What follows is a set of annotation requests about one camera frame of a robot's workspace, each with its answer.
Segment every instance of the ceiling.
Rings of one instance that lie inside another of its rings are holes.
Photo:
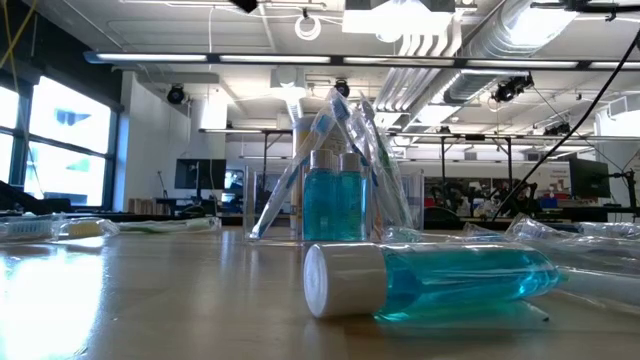
[[[327,10],[323,16],[340,18],[343,0],[323,1]],[[478,11],[463,18],[463,34],[468,34],[498,0],[477,0]],[[131,4],[118,0],[47,0],[38,4],[39,12],[90,47],[101,51],[155,52],[226,52],[226,53],[299,53],[392,55],[400,47],[380,42],[373,35],[345,34],[341,26],[322,21],[322,31],[313,41],[305,41],[295,34],[296,18],[250,17],[224,9],[203,7],[169,7],[164,4]],[[291,10],[266,9],[269,16],[298,15]],[[211,43],[209,43],[209,15],[211,15]],[[574,20],[557,38],[536,53],[543,58],[611,58],[619,59],[638,30],[639,23],[627,21]],[[272,34],[270,44],[267,30]],[[632,55],[639,58],[637,50]],[[147,66],[139,73],[146,81],[146,72],[161,73],[166,84],[171,74],[217,73],[228,86],[236,101],[229,113],[231,120],[275,119],[286,112],[282,100],[270,97],[272,66],[233,65],[162,65]],[[387,77],[385,68],[309,67],[305,69],[307,98],[302,100],[305,112],[315,112],[323,106],[336,78],[348,79],[352,93],[362,91],[375,98]],[[535,86],[555,111],[571,110],[572,117],[582,115],[589,100],[601,88],[608,73],[541,72],[534,71]],[[610,87],[604,100],[620,97],[624,91],[640,91],[640,75],[624,73]],[[194,96],[203,96],[207,86],[186,87]],[[578,93],[582,100],[577,100]],[[520,132],[554,114],[535,91],[528,91],[516,101],[497,111],[487,104],[488,95],[481,95],[471,106],[455,114],[456,122],[448,121],[454,132]],[[581,131],[590,132],[592,122]]]

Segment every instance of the window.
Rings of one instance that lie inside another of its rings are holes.
[[[0,126],[9,129],[16,127],[19,100],[17,93],[0,87]]]
[[[53,80],[33,88],[29,132],[102,154],[109,148],[111,109]]]
[[[6,183],[9,182],[12,149],[13,138],[10,135],[0,134],[0,181]]]
[[[39,199],[70,199],[71,205],[102,205],[104,158],[37,142],[30,148],[25,192]]]

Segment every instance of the wooden table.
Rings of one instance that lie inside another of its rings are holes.
[[[0,248],[0,358],[637,359],[640,321],[561,295],[464,322],[317,321],[305,249],[218,235]]]

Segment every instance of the plastic bottle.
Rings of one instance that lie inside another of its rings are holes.
[[[311,171],[304,180],[304,240],[335,238],[336,180],[331,150],[311,152]]]
[[[304,264],[305,297],[316,317],[409,317],[542,295],[558,279],[544,255],[518,243],[316,244]]]
[[[364,240],[363,178],[360,155],[340,155],[337,177],[336,237],[344,241]]]

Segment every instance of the window frame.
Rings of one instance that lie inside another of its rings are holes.
[[[11,83],[7,81],[6,74],[0,74],[0,86],[15,92],[15,88],[13,86],[13,80]],[[81,93],[94,101],[96,100],[91,94],[86,94],[84,92],[76,90],[75,87],[70,86],[64,81],[60,81],[58,77],[46,76],[52,81],[55,81],[73,91]],[[30,121],[31,121],[31,106],[33,103],[33,87],[37,84],[27,83],[23,80],[19,80],[19,105],[18,105],[18,114],[16,119],[16,127],[14,129],[6,128],[0,126],[0,133],[11,135],[13,137],[13,151],[11,154],[11,166],[9,169],[9,183],[12,185],[24,186],[25,178],[27,173],[27,160],[28,160],[28,148],[27,142],[23,129],[29,129]],[[102,187],[102,205],[101,206],[78,206],[72,205],[71,208],[74,210],[78,209],[91,209],[91,210],[111,210],[113,208],[113,188],[115,183],[115,166],[116,166],[116,153],[117,153],[117,138],[118,138],[118,126],[120,122],[120,113],[122,111],[122,107],[114,107],[110,106],[110,104],[105,104],[104,102],[100,102],[101,104],[107,106],[111,110],[111,117],[109,119],[109,139],[108,139],[108,148],[105,154],[78,146],[70,143],[49,139],[39,135],[28,134],[28,141],[33,141],[37,143],[42,143],[50,146],[55,146],[61,149],[70,150],[73,152],[96,156],[105,159],[105,168],[104,168],[104,182]]]

